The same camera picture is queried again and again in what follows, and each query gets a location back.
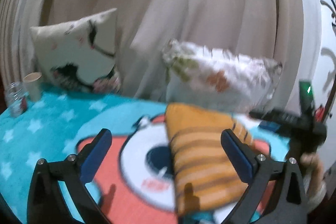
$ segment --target cushion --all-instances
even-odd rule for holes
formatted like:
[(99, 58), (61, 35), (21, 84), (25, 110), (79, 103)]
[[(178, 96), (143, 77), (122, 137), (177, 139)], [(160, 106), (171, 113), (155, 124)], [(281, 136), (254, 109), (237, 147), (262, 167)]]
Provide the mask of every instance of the cushion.
[(224, 112), (248, 113), (272, 98), (282, 72), (273, 59), (233, 55), (191, 42), (171, 40), (163, 49), (166, 101)]
[(45, 80), (67, 90), (116, 93), (117, 9), (77, 21), (31, 27), (36, 56)]
[(221, 146), (230, 128), (242, 143), (252, 136), (230, 115), (183, 104), (166, 109), (166, 127), (174, 164), (180, 216), (221, 208), (240, 199), (246, 189)]

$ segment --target metal screw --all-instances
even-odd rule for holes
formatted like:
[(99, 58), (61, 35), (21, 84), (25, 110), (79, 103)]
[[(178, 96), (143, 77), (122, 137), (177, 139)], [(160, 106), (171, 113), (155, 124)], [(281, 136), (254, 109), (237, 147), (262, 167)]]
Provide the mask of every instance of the metal screw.
[(294, 159), (294, 158), (289, 158), (289, 162), (290, 162), (291, 164), (295, 164), (295, 163), (296, 163), (296, 159)]
[(39, 159), (38, 161), (37, 161), (37, 164), (38, 165), (42, 165), (44, 163), (44, 159)]
[(76, 159), (76, 155), (75, 154), (71, 154), (67, 157), (68, 161), (74, 161)]
[(263, 154), (259, 154), (259, 155), (257, 156), (257, 159), (260, 160), (260, 161), (264, 161), (264, 160), (266, 160), (266, 157), (265, 157), (265, 155), (263, 155)]

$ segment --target hand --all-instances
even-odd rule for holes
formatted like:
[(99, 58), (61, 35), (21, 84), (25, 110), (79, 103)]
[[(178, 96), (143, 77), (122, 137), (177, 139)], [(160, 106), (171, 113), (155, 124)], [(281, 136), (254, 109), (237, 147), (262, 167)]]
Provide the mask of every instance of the hand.
[(307, 191), (308, 198), (314, 197), (322, 187), (324, 168), (317, 153), (303, 154), (300, 158), (302, 166), (311, 170), (311, 179)]

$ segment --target paper cup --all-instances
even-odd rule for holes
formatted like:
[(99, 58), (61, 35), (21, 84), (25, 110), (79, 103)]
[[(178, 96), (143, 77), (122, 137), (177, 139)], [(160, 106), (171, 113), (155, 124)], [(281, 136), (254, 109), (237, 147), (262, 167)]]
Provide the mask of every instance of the paper cup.
[(41, 77), (42, 73), (33, 72), (23, 78), (23, 83), (29, 93), (30, 100), (37, 102), (41, 99)]

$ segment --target white star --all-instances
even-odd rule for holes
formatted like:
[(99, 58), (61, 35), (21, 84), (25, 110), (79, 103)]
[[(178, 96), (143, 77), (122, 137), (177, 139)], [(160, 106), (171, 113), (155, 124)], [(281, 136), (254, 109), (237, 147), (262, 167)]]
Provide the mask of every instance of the white star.
[(91, 101), (89, 109), (95, 109), (95, 110), (101, 112), (106, 106), (107, 106), (107, 104), (103, 103), (100, 100)]
[(5, 135), (3, 136), (3, 140), (5, 143), (8, 143), (11, 139), (13, 139), (14, 129), (6, 130)]
[(35, 169), (37, 161), (41, 158), (41, 152), (29, 152), (28, 160), (26, 161), (26, 165), (30, 166), (33, 170)]
[(63, 153), (67, 153), (67, 151), (69, 150), (69, 149), (71, 149), (72, 148), (72, 143), (73, 143), (73, 141), (72, 140), (69, 140), (69, 139), (67, 139), (67, 140), (65, 140), (65, 142), (64, 142), (64, 149), (63, 149)]
[(72, 119), (76, 118), (75, 112), (73, 109), (69, 111), (65, 111), (62, 113), (61, 117), (66, 120), (67, 122), (70, 122)]
[(42, 107), (44, 107), (45, 106), (45, 103), (44, 103), (44, 101), (38, 101), (38, 102), (36, 102), (34, 105), (33, 105), (33, 107), (32, 108), (42, 108)]
[(60, 96), (57, 98), (57, 100), (64, 101), (66, 98), (67, 98), (67, 94), (66, 94), (66, 93), (63, 93), (62, 95), (60, 95)]
[(29, 131), (31, 131), (32, 133), (35, 133), (36, 131), (38, 131), (41, 128), (43, 128), (43, 125), (41, 125), (41, 120), (31, 119), (29, 127), (27, 129)]
[(12, 212), (17, 216), (17, 208), (11, 206), (10, 209), (11, 209)]
[(3, 162), (1, 164), (1, 175), (5, 180), (8, 180), (8, 178), (12, 175), (12, 169), (11, 169), (11, 163), (10, 162)]

